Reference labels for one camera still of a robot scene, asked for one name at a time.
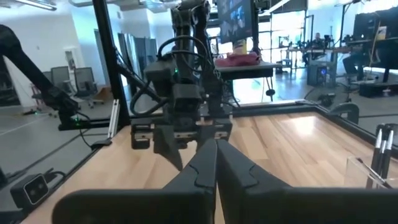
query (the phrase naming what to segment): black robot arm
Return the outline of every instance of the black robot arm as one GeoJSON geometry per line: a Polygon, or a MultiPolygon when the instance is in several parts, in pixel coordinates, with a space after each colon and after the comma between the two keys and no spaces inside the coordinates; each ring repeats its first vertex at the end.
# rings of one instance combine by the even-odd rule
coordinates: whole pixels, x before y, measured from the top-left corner
{"type": "MultiPolygon", "coordinates": [[[[199,64],[201,66],[200,83],[205,91],[208,113],[211,116],[223,116],[224,111],[221,106],[223,96],[223,81],[221,75],[215,70],[211,47],[206,32],[207,22],[210,17],[210,3],[207,0],[183,1],[181,5],[172,10],[173,27],[176,37],[181,37],[177,41],[177,49],[193,52],[193,45],[197,48],[199,64]],[[185,36],[194,37],[192,39],[183,38],[185,36]]],[[[178,69],[184,68],[186,75],[192,77],[193,56],[178,54],[176,64],[178,69]]]]}
{"type": "Polygon", "coordinates": [[[0,24],[0,55],[6,56],[42,93],[44,103],[58,111],[61,123],[70,123],[78,103],[54,86],[25,54],[19,39],[7,26],[0,24]]]}

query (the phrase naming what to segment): monitor screen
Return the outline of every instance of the monitor screen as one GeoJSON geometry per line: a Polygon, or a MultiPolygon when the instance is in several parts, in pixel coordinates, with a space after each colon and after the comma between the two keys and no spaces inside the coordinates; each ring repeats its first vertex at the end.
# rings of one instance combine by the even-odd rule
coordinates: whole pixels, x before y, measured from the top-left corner
{"type": "Polygon", "coordinates": [[[373,39],[376,35],[378,24],[379,20],[375,14],[365,13],[356,15],[354,21],[354,39],[373,39]]]}
{"type": "Polygon", "coordinates": [[[252,1],[218,0],[217,10],[222,44],[252,36],[252,1]]]}

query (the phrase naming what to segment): marker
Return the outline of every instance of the marker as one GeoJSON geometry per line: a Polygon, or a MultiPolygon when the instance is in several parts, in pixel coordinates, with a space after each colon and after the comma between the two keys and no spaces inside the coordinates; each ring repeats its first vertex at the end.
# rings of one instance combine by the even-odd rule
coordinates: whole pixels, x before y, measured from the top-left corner
{"type": "MultiPolygon", "coordinates": [[[[371,169],[376,171],[377,168],[379,167],[380,158],[381,158],[383,129],[384,129],[384,124],[379,124],[376,128],[377,138],[376,138],[376,143],[374,145],[372,163],[371,163],[371,169]]],[[[366,188],[371,189],[372,187],[373,187],[373,180],[372,178],[369,177],[368,180],[366,181],[366,188]]]]}
{"type": "Polygon", "coordinates": [[[386,150],[383,152],[382,157],[382,169],[381,169],[381,178],[386,179],[388,177],[388,171],[390,168],[390,161],[391,161],[391,149],[392,149],[392,142],[394,141],[394,135],[396,134],[395,129],[397,127],[396,124],[388,124],[388,140],[386,143],[386,150]]]}

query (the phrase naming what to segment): person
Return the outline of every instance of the person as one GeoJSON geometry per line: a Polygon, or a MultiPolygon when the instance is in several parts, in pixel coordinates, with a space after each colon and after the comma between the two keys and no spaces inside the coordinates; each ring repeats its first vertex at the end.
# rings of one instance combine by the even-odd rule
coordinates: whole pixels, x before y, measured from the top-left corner
{"type": "Polygon", "coordinates": [[[343,59],[344,69],[346,70],[347,75],[358,74],[357,81],[363,80],[363,64],[364,64],[365,56],[363,53],[353,52],[350,56],[343,59]]]}
{"type": "MultiPolygon", "coordinates": [[[[321,39],[321,34],[320,33],[316,33],[315,34],[315,39],[313,41],[311,41],[310,46],[308,46],[311,49],[322,49],[323,48],[323,41],[321,39]]],[[[305,64],[305,66],[308,65],[308,59],[309,56],[312,55],[312,59],[319,57],[322,55],[322,53],[313,53],[311,54],[310,52],[307,52],[305,54],[303,54],[303,62],[305,64]]]]}

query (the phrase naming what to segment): wooden table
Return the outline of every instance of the wooden table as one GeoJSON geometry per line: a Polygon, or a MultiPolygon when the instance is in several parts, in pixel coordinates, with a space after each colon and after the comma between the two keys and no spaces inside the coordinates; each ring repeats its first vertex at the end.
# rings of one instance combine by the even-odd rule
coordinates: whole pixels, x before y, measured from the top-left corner
{"type": "MultiPolygon", "coordinates": [[[[271,174],[292,186],[342,187],[350,156],[371,156],[372,146],[317,113],[233,119],[229,142],[271,174]]],[[[196,143],[181,150],[184,164],[196,143]]],[[[22,223],[51,223],[52,209],[66,194],[81,189],[159,189],[178,174],[152,149],[131,149],[125,127],[22,223]]],[[[224,223],[217,201],[216,223],[224,223]]]]}

